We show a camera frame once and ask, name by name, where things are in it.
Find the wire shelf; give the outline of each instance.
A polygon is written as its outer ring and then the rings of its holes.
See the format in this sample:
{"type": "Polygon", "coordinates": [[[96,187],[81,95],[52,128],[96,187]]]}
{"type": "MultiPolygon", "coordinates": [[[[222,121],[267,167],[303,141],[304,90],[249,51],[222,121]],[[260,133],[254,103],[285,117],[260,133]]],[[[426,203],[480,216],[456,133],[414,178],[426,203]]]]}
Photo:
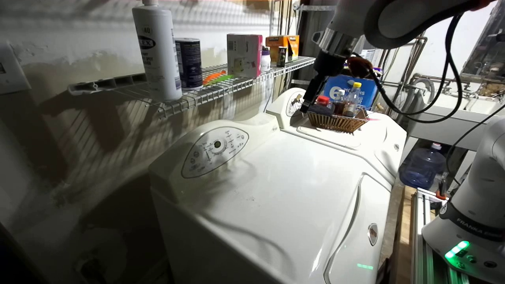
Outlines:
{"type": "MultiPolygon", "coordinates": [[[[286,63],[285,67],[273,66],[270,69],[270,71],[262,72],[259,77],[254,79],[235,77],[213,85],[204,86],[199,90],[183,91],[181,99],[169,103],[162,103],[153,100],[149,96],[149,91],[146,82],[135,83],[135,80],[125,80],[125,78],[130,78],[133,76],[142,77],[143,74],[135,74],[132,76],[123,76],[118,78],[99,80],[95,82],[74,84],[69,86],[69,90],[75,90],[78,87],[85,85],[95,86],[95,89],[92,91],[81,91],[78,94],[92,93],[97,91],[112,91],[115,93],[122,94],[124,96],[128,96],[132,99],[142,101],[148,105],[155,105],[160,108],[158,110],[159,112],[164,113],[164,117],[169,117],[184,112],[188,109],[197,107],[199,105],[211,102],[229,93],[240,91],[242,89],[251,87],[257,83],[261,83],[263,81],[284,75],[286,73],[292,72],[302,67],[309,66],[312,63],[314,63],[314,60],[315,58],[312,57],[298,57],[296,60],[286,63]],[[105,82],[106,80],[107,82],[109,82],[108,84],[106,84],[109,87],[102,89],[96,87],[96,86],[103,86],[104,85],[103,82],[105,82]],[[129,85],[115,87],[116,84],[114,83],[114,81],[112,81],[113,83],[111,84],[110,83],[111,80],[115,80],[116,82],[122,82],[122,84],[124,84],[124,82],[126,81],[127,84],[129,85]]],[[[205,78],[213,73],[220,72],[222,70],[227,70],[227,68],[228,67],[226,64],[203,68],[203,77],[205,78]]]]}

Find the blue water jug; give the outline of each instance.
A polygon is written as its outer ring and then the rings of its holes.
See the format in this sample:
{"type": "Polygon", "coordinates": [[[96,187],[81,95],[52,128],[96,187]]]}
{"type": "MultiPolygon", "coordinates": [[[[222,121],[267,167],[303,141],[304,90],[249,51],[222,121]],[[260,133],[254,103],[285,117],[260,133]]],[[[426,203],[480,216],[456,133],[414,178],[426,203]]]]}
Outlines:
{"type": "Polygon", "coordinates": [[[442,147],[433,143],[431,149],[416,149],[400,180],[408,186],[430,190],[435,175],[444,168],[445,157],[438,151],[442,147]]]}

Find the box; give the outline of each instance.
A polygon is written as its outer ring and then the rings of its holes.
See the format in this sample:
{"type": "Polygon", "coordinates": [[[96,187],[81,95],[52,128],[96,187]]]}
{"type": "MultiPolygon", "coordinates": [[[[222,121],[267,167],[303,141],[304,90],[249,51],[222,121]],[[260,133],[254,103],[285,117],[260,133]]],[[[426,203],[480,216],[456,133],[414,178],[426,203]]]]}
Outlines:
{"type": "Polygon", "coordinates": [[[238,77],[256,78],[261,74],[260,34],[227,34],[228,74],[238,77]]]}
{"type": "Polygon", "coordinates": [[[358,104],[369,110],[372,107],[375,94],[377,93],[377,85],[373,80],[354,78],[346,75],[329,77],[326,85],[324,86],[323,94],[329,97],[330,101],[333,102],[336,99],[338,90],[344,89],[345,94],[348,94],[352,89],[352,84],[354,82],[361,83],[361,93],[358,104]]]}
{"type": "Polygon", "coordinates": [[[298,45],[300,43],[299,35],[278,35],[268,36],[265,44],[270,47],[270,59],[273,63],[277,62],[279,56],[279,46],[287,48],[286,59],[287,61],[295,60],[298,58],[298,45]]]}

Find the blue box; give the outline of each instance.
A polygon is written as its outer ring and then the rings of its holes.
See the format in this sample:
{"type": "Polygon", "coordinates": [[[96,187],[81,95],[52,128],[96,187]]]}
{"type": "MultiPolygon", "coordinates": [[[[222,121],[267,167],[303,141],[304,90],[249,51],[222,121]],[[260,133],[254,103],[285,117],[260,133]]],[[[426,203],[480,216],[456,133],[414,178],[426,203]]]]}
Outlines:
{"type": "Polygon", "coordinates": [[[360,103],[358,104],[365,106],[365,108],[369,110],[372,107],[372,103],[377,92],[377,86],[373,80],[354,78],[346,75],[330,77],[324,86],[323,94],[324,96],[329,97],[330,101],[333,102],[336,99],[338,90],[344,89],[345,94],[348,94],[352,89],[352,84],[354,82],[361,83],[360,103]]]}

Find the water bottle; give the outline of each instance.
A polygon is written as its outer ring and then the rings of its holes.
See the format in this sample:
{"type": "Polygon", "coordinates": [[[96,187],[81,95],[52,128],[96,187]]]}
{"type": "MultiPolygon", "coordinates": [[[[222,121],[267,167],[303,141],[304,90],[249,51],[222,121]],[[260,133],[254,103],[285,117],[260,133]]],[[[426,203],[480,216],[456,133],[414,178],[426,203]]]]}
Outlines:
{"type": "Polygon", "coordinates": [[[445,157],[438,151],[440,144],[433,143],[431,149],[416,149],[407,167],[401,172],[400,180],[408,186],[430,190],[435,175],[445,165],[445,157]]]}
{"type": "Polygon", "coordinates": [[[352,89],[349,91],[347,97],[345,97],[344,101],[344,116],[354,117],[354,113],[356,112],[356,107],[358,106],[358,101],[361,93],[361,83],[354,82],[352,85],[352,89]]]}

